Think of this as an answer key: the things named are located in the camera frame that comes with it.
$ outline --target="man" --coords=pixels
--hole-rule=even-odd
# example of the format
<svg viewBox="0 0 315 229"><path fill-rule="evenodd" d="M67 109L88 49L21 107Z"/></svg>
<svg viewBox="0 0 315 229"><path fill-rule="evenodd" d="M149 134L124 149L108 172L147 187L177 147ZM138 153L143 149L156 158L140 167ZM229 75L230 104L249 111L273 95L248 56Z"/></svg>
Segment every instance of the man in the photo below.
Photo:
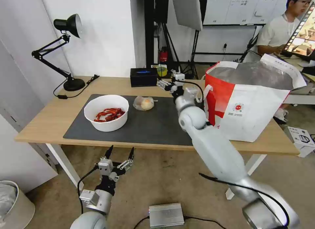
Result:
<svg viewBox="0 0 315 229"><path fill-rule="evenodd" d="M300 23L298 17L307 11L310 3L311 0L288 0L285 13L274 18L259 32L257 52L260 55L280 54ZM275 113L274 119L277 123L286 124L287 106L283 104Z"/></svg>

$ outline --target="floor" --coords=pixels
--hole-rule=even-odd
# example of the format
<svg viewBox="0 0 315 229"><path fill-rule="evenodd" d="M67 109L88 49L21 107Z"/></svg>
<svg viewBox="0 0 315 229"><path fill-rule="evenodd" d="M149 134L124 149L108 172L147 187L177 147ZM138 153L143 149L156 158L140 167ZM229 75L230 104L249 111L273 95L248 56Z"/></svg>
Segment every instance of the floor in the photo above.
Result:
<svg viewBox="0 0 315 229"><path fill-rule="evenodd" d="M289 107L289 125L315 133L315 106ZM80 176L87 173L105 148L63 146L63 150ZM112 159L122 161L128 149L114 148ZM245 161L250 157L243 156ZM76 188L62 169L60 174L27 194L36 212L26 229L70 228L80 215ZM226 185L205 180L198 172L209 174L196 152L136 149L135 164L122 176L116 187L108 216L109 228L133 228L148 215L148 206L180 202L188 216L211 218L227 229L250 228L242 215L245 205L238 198L226 200ZM301 219L300 228L315 228L315 154L307 158L268 156L252 177L278 190ZM94 172L85 181L85 189L93 190L99 182ZM139 227L149 228L145 220ZM189 220L176 228L219 227L211 222Z"/></svg>

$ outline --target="white t-shirt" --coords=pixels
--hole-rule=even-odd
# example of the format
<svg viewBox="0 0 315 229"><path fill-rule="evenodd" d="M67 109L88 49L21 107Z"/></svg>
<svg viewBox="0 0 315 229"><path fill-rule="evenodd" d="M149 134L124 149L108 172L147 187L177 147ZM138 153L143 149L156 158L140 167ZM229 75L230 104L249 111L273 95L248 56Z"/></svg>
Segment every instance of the white t-shirt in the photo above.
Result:
<svg viewBox="0 0 315 229"><path fill-rule="evenodd" d="M274 18L259 32L257 46L279 47L286 44L300 21L288 22L285 15Z"/></svg>

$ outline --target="lamp arm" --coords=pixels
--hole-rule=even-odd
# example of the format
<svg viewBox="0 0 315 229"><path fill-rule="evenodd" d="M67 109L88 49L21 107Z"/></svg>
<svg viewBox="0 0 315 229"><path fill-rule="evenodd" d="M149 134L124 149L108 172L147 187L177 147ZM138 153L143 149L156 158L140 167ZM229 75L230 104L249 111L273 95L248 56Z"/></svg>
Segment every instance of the lamp arm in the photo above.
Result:
<svg viewBox="0 0 315 229"><path fill-rule="evenodd" d="M69 43L69 38L70 38L70 35L64 34L64 35L62 35L60 38L54 40L53 42L47 44L46 46L44 46L44 47L42 47L42 48L40 48L40 49L38 49L38 50L33 51L33 52L32 52L32 56L33 56L35 59L39 60L40 62L44 63L46 66L49 66L49 67L52 68L53 70L57 71L57 72L58 72L59 74L61 74L62 76L66 77L66 78L68 78L68 79L70 79L70 80L72 80L73 78L72 78L70 72L64 71L64 70L62 70L62 69L60 69L60 68L54 66L54 65L51 64L49 61L45 60L44 57L43 57L43 56L47 55L48 53L51 53L52 51L54 51L54 50L56 50L56 49L62 47L63 45ZM56 47L54 47L54 48L51 48L51 49L45 49L45 48L47 48L47 47L53 45L54 43L56 43L56 42L58 42L58 41L60 41L60 40L62 40L62 39L65 41L64 43L62 43L62 44L60 44L60 45L58 45L58 46L56 46Z"/></svg>

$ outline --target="black desk lamp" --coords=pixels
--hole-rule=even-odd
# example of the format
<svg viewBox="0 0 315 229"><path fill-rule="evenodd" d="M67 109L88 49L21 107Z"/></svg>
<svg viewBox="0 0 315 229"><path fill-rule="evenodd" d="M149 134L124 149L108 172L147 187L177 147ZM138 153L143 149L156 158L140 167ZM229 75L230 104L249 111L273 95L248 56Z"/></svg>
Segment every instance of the black desk lamp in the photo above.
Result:
<svg viewBox="0 0 315 229"><path fill-rule="evenodd" d="M53 25L55 26L56 29L60 30L61 33L64 35L62 35L57 40L51 42L50 44L36 51L33 51L32 56L67 78L67 81L63 84L63 87L66 91L80 90L85 86L85 82L83 80L73 78L70 72L64 71L44 59L44 56L47 55L48 53L51 53L52 51L69 43L70 35L67 34L67 31L69 31L74 36L80 38L80 34L82 33L82 24L80 17L78 14L73 14L67 20L55 19L53 21ZM47 48L62 39L64 40L62 44L59 44L54 48Z"/></svg>

